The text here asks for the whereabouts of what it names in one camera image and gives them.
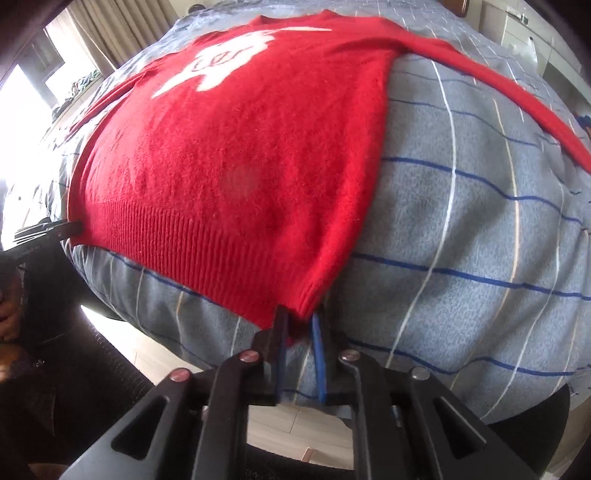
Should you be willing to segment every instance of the red sweater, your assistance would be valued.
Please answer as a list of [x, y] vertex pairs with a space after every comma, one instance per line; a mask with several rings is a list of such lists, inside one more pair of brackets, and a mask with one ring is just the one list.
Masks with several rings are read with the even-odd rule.
[[414, 52], [503, 92], [587, 171], [574, 133], [514, 82], [382, 18], [323, 12], [198, 38], [99, 99], [123, 95], [75, 167], [74, 244], [129, 257], [241, 315], [306, 319], [372, 200], [393, 61]]

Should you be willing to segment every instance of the screw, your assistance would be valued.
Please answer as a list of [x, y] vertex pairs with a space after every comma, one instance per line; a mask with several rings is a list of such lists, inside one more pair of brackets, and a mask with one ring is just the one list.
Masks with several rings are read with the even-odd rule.
[[343, 350], [340, 353], [340, 357], [345, 362], [355, 362], [356, 360], [359, 360], [361, 353], [359, 353], [357, 350], [353, 350], [352, 348], [347, 348], [347, 350]]
[[187, 368], [175, 368], [168, 374], [168, 377], [173, 382], [185, 382], [191, 377], [192, 373]]
[[431, 376], [431, 374], [429, 373], [429, 370], [427, 370], [425, 367], [415, 367], [413, 368], [411, 376], [415, 380], [426, 380]]
[[259, 352], [257, 352], [256, 350], [244, 350], [240, 354], [240, 360], [242, 360], [243, 362], [246, 362], [247, 364], [251, 364], [253, 362], [258, 362], [260, 357], [261, 357], [261, 354]]

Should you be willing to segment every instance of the tile floor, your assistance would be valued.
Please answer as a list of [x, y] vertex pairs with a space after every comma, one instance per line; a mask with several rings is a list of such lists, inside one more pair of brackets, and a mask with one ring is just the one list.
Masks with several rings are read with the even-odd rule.
[[[153, 383], [159, 383], [177, 367], [199, 371], [130, 324], [106, 319], [88, 309], [85, 312], [95, 328]], [[571, 412], [563, 440], [543, 480], [554, 480], [566, 470], [590, 432], [591, 399]], [[311, 463], [353, 468], [351, 431], [336, 417], [312, 408], [291, 404], [250, 407], [248, 443], [298, 460], [307, 448], [312, 448]]]

